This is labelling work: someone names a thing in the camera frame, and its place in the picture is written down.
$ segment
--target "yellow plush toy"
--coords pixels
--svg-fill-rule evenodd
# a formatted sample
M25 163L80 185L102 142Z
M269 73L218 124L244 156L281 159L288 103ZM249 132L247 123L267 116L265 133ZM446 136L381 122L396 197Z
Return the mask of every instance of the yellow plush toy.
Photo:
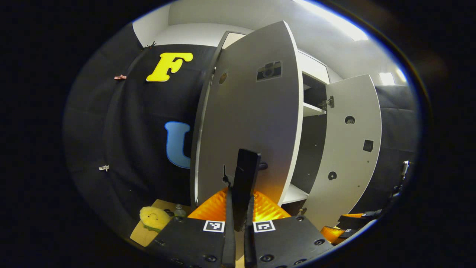
M171 219L167 212L153 206L143 207L139 212L139 217L144 228L156 232L160 232Z

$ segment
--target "ceiling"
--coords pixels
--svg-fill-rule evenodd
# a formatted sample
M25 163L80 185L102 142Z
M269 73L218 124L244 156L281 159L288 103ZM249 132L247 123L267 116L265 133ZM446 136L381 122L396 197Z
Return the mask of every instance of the ceiling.
M406 84L397 66L373 40L353 41L334 25L292 0L179 0L171 4L169 25L219 23L257 30L286 21L297 47L314 56L343 79L370 74L382 84L379 73L391 72L396 84Z

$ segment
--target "open cabinet door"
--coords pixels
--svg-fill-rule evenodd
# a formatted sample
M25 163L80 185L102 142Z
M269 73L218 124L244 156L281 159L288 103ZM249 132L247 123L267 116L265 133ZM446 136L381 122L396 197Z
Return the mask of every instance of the open cabinet door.
M326 93L335 104L327 108L322 160L303 206L319 230L334 227L360 199L374 173L382 136L380 105L370 75L328 84Z
M303 84L297 47L288 24L276 22L221 50L208 89L192 181L197 205L223 189L223 165L231 181L238 150L261 153L268 164L255 189L280 204L296 163L303 116Z

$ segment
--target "blue letter u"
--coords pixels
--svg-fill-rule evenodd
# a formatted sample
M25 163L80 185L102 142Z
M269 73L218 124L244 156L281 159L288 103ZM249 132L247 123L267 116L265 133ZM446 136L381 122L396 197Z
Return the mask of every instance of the blue letter u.
M176 166L190 168L190 157L183 154L185 133L190 130L190 126L172 121L165 123L165 129L167 129L167 158Z

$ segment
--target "letter f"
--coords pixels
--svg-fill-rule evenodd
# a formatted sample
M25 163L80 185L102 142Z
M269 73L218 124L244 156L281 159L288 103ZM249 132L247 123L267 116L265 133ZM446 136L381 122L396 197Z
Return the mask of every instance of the letter f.
M155 67L154 72L146 78L148 82L165 82L170 76L167 75L167 71L170 69L172 73L176 73L182 66L183 60L189 62L193 59L192 53L174 53L167 52L160 55L160 61Z

